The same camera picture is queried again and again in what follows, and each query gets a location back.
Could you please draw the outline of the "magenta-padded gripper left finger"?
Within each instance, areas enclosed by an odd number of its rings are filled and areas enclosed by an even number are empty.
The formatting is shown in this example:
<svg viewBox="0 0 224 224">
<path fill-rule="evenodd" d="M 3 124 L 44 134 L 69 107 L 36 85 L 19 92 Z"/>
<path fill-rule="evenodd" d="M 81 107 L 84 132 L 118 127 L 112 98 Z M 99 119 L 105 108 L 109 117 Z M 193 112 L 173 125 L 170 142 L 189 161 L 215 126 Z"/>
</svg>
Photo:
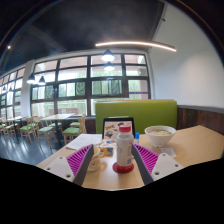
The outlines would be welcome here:
<svg viewBox="0 0 224 224">
<path fill-rule="evenodd" d="M 93 155 L 94 146 L 90 144 L 67 157 L 59 156 L 44 170 L 81 186 Z"/>
</svg>

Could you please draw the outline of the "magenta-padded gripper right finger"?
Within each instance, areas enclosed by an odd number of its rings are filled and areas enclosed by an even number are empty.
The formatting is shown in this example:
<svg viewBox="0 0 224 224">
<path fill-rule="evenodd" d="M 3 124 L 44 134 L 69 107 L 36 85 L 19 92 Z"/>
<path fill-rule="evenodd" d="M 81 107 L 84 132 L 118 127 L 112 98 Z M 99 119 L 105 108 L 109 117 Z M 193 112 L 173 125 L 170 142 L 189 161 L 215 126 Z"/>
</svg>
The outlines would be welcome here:
<svg viewBox="0 0 224 224">
<path fill-rule="evenodd" d="M 167 153 L 157 154 L 141 145 L 132 145 L 132 155 L 136 165 L 130 175 L 133 186 L 148 185 L 183 168 Z"/>
</svg>

